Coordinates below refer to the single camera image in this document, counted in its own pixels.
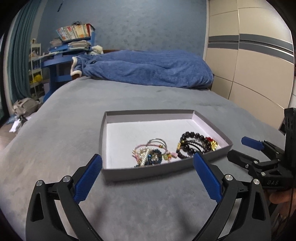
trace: human hand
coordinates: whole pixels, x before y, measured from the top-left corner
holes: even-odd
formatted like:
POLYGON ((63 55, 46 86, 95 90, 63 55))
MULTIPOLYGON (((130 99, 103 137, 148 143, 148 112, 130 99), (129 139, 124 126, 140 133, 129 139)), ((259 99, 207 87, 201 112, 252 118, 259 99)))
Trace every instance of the human hand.
MULTIPOLYGON (((274 192, 266 195, 266 197, 270 200, 270 202, 274 204, 282 204, 279 214, 285 218, 288 217, 289 215, 291 192, 292 192, 292 189, 287 191, 274 192)), ((296 209, 296 189, 294 188, 293 202, 292 202, 292 209, 291 209, 290 216, 292 216, 295 209, 296 209)))

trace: pile of bracelets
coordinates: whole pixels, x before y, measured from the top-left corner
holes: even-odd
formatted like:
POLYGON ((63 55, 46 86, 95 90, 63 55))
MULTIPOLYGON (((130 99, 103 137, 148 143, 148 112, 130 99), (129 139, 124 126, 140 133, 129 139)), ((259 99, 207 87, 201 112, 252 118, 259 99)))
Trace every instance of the pile of bracelets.
POLYGON ((143 167, 160 164, 162 159, 170 162, 172 157, 177 158, 177 154, 168 151, 167 144, 163 139, 155 138, 149 140, 146 144, 136 146, 135 149, 133 149, 133 157, 137 161, 137 165, 135 167, 143 167), (165 152, 161 153, 159 149, 150 148, 151 146, 164 149, 165 152))
POLYGON ((200 135, 199 133, 194 132, 185 132, 182 134, 182 137, 180 138, 180 142, 178 143, 176 153, 178 154, 178 157, 180 159, 186 159, 189 158, 189 156, 192 156, 196 152, 206 153, 209 151, 216 150, 218 146, 218 143, 210 138, 210 137, 204 137, 203 135, 200 135), (181 153, 180 150, 183 150, 184 152, 187 152, 189 156, 185 156, 181 153))

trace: gray bedsheet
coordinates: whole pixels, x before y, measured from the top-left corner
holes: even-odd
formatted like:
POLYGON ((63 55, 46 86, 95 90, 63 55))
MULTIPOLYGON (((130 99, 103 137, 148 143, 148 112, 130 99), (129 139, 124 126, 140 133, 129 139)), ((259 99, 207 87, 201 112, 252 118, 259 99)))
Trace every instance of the gray bedsheet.
MULTIPOLYGON (((284 147, 279 131, 210 91, 76 79, 58 89, 1 153, 0 207, 24 240, 36 181, 59 181, 90 160, 98 151, 105 111, 140 109, 197 110, 232 140, 234 149, 262 160, 267 160, 262 153, 241 145, 243 136, 284 147)), ((251 180, 227 158, 215 164, 238 180, 251 180)), ((193 169, 115 184, 105 184, 99 175, 86 201, 80 203, 106 241, 192 240, 215 205, 193 169)), ((61 217, 74 235, 63 213, 61 217)))

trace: patterned wallpaper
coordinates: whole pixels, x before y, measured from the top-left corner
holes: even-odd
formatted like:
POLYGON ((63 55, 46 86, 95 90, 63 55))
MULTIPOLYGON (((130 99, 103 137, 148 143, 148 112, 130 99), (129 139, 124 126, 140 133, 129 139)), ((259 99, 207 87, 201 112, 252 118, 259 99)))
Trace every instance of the patterned wallpaper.
POLYGON ((206 0, 50 0, 37 42, 46 52, 56 29, 74 21, 91 23, 104 49, 182 49, 203 55, 206 0))

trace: blue desk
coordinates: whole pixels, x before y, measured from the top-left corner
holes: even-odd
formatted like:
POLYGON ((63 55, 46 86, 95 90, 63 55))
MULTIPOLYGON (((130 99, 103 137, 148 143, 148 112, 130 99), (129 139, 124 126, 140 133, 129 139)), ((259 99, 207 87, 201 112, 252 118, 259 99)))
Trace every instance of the blue desk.
POLYGON ((69 40, 67 42, 64 42, 65 44, 62 46, 49 49, 50 52, 60 51, 61 53, 53 55, 53 57, 51 57, 52 59, 48 59, 41 63, 42 68, 45 68, 45 67, 49 68, 49 78, 50 78, 50 82, 49 82, 50 89, 49 89, 49 92, 44 96, 43 102, 45 102, 57 90, 57 82, 72 80, 72 77, 69 74, 58 76, 57 65, 71 62, 72 57, 76 57, 78 55, 85 54, 86 52, 91 51, 91 50, 68 50, 67 43, 72 41, 87 40, 87 41, 90 41, 92 46, 94 46, 94 39, 95 39, 95 33, 93 32, 91 37, 69 40))

